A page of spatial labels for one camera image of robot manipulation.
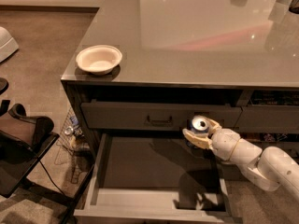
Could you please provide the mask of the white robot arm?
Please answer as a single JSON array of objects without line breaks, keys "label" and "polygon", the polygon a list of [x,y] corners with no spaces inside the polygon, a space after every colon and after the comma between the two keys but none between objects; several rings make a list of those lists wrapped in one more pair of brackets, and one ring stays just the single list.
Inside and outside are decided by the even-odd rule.
[{"label": "white robot arm", "polygon": [[195,116],[191,128],[182,132],[191,145],[211,150],[219,159],[236,165],[260,189],[275,191],[282,186],[299,201],[299,164],[282,149],[261,149],[204,116]]}]

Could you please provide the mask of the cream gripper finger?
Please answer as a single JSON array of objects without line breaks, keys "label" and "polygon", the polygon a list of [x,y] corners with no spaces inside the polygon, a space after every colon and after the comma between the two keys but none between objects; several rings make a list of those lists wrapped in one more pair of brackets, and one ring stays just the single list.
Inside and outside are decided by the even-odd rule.
[{"label": "cream gripper finger", "polygon": [[201,149],[211,149],[212,141],[207,133],[194,133],[188,129],[184,129],[182,132],[184,137],[196,147]]},{"label": "cream gripper finger", "polygon": [[212,135],[214,134],[217,130],[221,129],[220,124],[215,121],[214,119],[206,119],[208,123],[208,134]]}]

